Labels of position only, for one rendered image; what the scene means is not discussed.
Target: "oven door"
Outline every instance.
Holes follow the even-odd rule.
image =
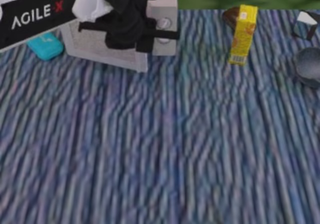
[[[75,0],[9,0],[1,3],[0,52],[75,20]]]

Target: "tall yellow carton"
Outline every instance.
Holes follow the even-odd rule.
[[[232,41],[229,63],[244,65],[249,55],[253,34],[256,29],[258,8],[241,5]]]

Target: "striped fabric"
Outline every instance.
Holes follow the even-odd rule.
[[[1,224],[320,223],[320,93],[295,78],[297,11],[260,11],[227,64],[222,11],[181,11],[138,74],[25,45],[0,62]]]

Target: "brown object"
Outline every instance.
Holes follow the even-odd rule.
[[[231,9],[228,9],[224,11],[222,14],[222,19],[226,22],[227,25],[229,25],[233,31],[236,30],[237,25],[237,18],[240,12],[240,7],[233,7]]]

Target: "dark round bowl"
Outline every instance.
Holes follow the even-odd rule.
[[[301,50],[296,56],[295,70],[304,84],[313,88],[320,87],[320,48]]]

